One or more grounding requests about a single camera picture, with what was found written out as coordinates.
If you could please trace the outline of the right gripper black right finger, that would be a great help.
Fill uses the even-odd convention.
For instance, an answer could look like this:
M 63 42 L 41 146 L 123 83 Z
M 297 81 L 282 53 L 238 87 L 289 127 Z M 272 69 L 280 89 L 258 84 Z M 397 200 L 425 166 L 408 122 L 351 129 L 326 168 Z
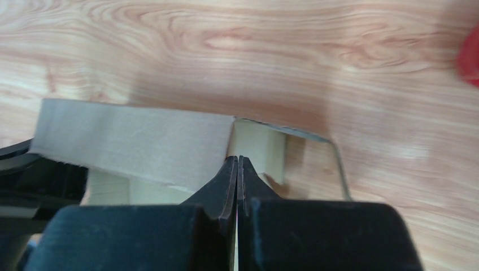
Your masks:
M 240 270 L 422 270 L 400 214 L 371 202 L 291 200 L 240 157 Z

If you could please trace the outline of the cardboard sheet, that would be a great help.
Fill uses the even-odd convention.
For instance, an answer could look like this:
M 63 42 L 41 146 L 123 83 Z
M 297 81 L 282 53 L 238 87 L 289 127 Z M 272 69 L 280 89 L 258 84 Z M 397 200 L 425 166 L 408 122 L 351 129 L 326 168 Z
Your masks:
M 328 146 L 350 200 L 331 140 L 231 115 L 45 99 L 29 153 L 87 167 L 82 204 L 175 204 L 212 179 L 229 155 L 249 158 L 267 185 L 282 183 L 287 136 Z

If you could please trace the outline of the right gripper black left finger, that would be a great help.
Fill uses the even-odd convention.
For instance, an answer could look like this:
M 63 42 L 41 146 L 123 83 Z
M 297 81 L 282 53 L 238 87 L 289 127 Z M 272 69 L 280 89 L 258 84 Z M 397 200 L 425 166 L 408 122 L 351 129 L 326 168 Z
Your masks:
M 233 270 L 238 159 L 180 204 L 69 206 L 26 270 Z

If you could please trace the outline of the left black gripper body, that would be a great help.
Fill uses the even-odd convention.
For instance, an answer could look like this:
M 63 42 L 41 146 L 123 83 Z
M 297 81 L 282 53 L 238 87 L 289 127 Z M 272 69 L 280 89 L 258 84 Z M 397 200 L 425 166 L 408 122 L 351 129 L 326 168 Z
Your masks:
M 1 149 L 1 270 L 22 270 L 31 236 L 86 192 L 87 168 L 31 154 L 31 143 Z

